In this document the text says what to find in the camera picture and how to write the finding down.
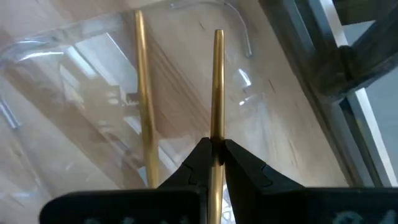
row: wooden surface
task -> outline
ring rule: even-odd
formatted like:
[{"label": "wooden surface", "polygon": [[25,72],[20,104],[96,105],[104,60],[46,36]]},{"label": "wooden surface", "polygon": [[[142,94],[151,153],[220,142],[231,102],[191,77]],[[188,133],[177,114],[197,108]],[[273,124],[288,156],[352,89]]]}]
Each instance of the wooden surface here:
[{"label": "wooden surface", "polygon": [[[119,3],[126,4],[6,1],[0,46],[118,11]],[[30,4],[35,10],[23,13]],[[252,58],[244,55],[241,24],[228,7],[169,10],[160,2],[143,8],[161,180],[209,135],[213,36],[224,29],[226,137],[303,185],[347,186],[266,15],[256,0],[235,4],[248,25]],[[145,187],[133,25],[133,13],[124,11],[66,26],[63,44],[41,50],[63,55],[3,68],[0,93],[22,125],[11,129],[0,116],[0,223],[28,223],[46,201],[74,190]]]}]

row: brass tube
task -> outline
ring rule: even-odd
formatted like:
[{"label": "brass tube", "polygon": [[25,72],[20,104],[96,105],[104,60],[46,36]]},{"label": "brass tube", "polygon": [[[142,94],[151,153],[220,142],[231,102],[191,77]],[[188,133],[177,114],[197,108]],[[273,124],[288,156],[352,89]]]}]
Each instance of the brass tube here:
[{"label": "brass tube", "polygon": [[144,160],[148,187],[156,188],[159,184],[159,150],[155,136],[154,108],[150,91],[148,72],[147,44],[144,17],[141,10],[136,10],[136,50],[138,67],[139,112],[141,116],[141,136],[144,146]]},{"label": "brass tube", "polygon": [[213,49],[213,91],[211,97],[210,140],[213,144],[213,165],[208,194],[208,223],[221,223],[224,165],[220,161],[224,141],[224,31],[216,30]]}]

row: brass rod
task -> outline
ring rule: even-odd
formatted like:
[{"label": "brass rod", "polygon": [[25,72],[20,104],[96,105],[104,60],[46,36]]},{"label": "brass rod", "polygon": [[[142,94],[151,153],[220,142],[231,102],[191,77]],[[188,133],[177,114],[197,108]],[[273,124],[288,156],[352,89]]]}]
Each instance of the brass rod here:
[{"label": "brass rod", "polygon": [[224,165],[220,161],[224,140],[224,31],[216,30],[213,49],[213,91],[211,96],[210,140],[213,144],[208,194],[208,223],[221,223]]},{"label": "brass rod", "polygon": [[154,108],[150,91],[144,17],[141,10],[136,10],[135,17],[141,136],[144,146],[148,187],[156,188],[159,183],[159,151],[155,136]]}]

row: clear plastic sheet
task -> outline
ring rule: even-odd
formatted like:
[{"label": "clear plastic sheet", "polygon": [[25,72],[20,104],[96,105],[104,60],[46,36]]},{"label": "clear plastic sheet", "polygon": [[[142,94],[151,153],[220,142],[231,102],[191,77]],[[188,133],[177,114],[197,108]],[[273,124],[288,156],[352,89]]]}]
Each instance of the clear plastic sheet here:
[{"label": "clear plastic sheet", "polygon": [[[265,56],[252,52],[253,62],[242,39],[248,31],[234,10],[208,4],[169,7],[162,2],[143,9],[160,181],[209,134],[215,29],[226,34],[226,137],[295,180],[331,185],[339,179],[340,173],[323,177],[316,169],[300,173],[297,166],[306,167],[307,159],[291,159],[295,148],[328,145],[305,141],[324,138],[313,114],[299,128],[289,126],[301,121],[286,105],[299,116],[312,112],[296,80],[285,90],[283,82],[290,81],[275,78],[277,72],[291,73],[286,61],[282,70],[272,64],[272,57],[284,58],[281,49]],[[46,202],[68,192],[146,187],[133,17],[131,11],[107,14],[1,50],[0,223],[35,223]],[[277,44],[272,38],[269,45]],[[263,60],[271,61],[267,68]],[[264,78],[266,73],[273,75]],[[327,169],[335,166],[326,162]],[[234,223],[227,191],[224,186],[222,223]]]}]

